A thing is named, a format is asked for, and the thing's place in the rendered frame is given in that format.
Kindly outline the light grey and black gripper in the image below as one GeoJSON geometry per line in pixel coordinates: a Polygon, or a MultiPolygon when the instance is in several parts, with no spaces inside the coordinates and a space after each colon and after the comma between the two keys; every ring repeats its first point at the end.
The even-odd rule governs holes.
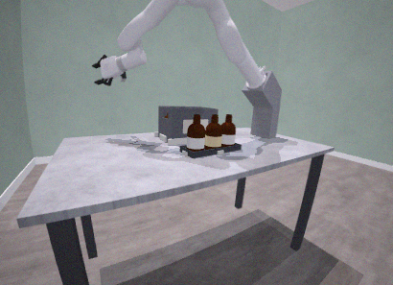
{"type": "Polygon", "coordinates": [[[111,86],[112,80],[122,75],[124,72],[121,71],[117,65],[116,59],[118,56],[108,58],[106,55],[95,64],[92,65],[94,68],[101,67],[102,71],[102,79],[97,80],[94,83],[96,84],[106,84],[111,86]],[[108,80],[108,83],[107,83],[108,80]]]}

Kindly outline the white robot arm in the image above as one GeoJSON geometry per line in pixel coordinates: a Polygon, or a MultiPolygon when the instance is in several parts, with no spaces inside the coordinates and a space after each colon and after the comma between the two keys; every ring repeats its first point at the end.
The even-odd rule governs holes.
{"type": "MultiPolygon", "coordinates": [[[[120,76],[125,82],[126,71],[147,62],[141,37],[156,28],[173,10],[177,0],[152,0],[148,6],[132,19],[118,37],[118,46],[129,53],[121,54],[116,59],[117,65],[124,73],[120,76]],[[138,40],[138,42],[137,42],[138,40]],[[137,42],[135,44],[135,42],[137,42]],[[135,45],[134,45],[135,44],[135,45]],[[133,46],[134,45],[134,46],[133,46]],[[134,50],[134,51],[133,51],[134,50]]],[[[261,86],[266,81],[264,70],[257,64],[245,49],[239,31],[231,19],[222,0],[179,0],[177,6],[190,5],[193,8],[203,8],[207,11],[216,30],[217,38],[228,60],[235,63],[250,89],[261,86]],[[246,53],[247,52],[247,53],[246,53]]]]}

